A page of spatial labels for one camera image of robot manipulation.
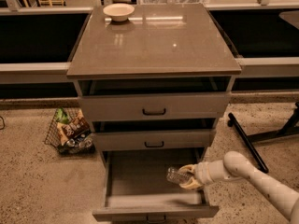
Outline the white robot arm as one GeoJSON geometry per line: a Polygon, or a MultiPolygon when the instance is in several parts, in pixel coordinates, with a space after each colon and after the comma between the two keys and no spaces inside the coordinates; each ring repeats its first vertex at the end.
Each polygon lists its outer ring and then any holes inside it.
{"type": "Polygon", "coordinates": [[[239,152],[229,151],[222,160],[187,164],[178,171],[189,176],[180,184],[184,189],[196,189],[219,181],[243,178],[287,218],[290,224],[299,224],[299,193],[258,170],[239,152]]]}

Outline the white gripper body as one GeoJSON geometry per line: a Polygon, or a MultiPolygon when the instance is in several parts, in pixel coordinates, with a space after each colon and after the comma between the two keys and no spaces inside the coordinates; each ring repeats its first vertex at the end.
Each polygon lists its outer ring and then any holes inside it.
{"type": "Polygon", "coordinates": [[[224,179],[223,161],[202,161],[195,165],[194,176],[202,185],[209,185],[224,179]]]}

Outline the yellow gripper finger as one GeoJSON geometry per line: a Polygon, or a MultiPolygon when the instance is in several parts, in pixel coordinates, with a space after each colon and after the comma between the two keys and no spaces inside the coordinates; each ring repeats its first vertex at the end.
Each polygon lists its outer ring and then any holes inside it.
{"type": "Polygon", "coordinates": [[[194,175],[195,174],[195,164],[187,164],[182,167],[180,167],[178,170],[183,173],[183,174],[190,174],[194,175]]]}
{"type": "Polygon", "coordinates": [[[186,183],[180,184],[183,189],[200,189],[203,184],[194,177],[191,177],[186,183]]]}

